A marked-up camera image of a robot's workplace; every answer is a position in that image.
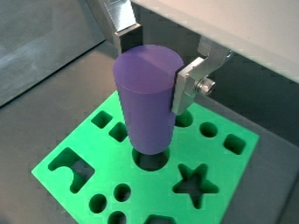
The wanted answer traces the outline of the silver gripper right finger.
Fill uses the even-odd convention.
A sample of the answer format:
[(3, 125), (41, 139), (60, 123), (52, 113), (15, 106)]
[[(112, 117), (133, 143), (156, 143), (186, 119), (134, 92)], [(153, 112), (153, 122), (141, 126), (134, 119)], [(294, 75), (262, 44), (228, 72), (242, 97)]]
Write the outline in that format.
[(200, 56), (176, 73), (174, 90), (172, 97), (172, 112), (180, 115), (192, 105), (197, 94), (208, 95), (214, 88), (214, 81), (208, 78), (229, 60), (233, 52), (201, 37), (197, 52)]

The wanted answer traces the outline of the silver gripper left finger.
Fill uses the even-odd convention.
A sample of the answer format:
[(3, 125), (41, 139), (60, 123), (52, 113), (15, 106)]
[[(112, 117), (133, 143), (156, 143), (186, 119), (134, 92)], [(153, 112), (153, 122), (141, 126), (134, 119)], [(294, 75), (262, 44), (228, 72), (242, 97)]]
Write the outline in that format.
[(85, 0), (105, 40), (121, 54), (142, 44), (142, 26), (129, 0)]

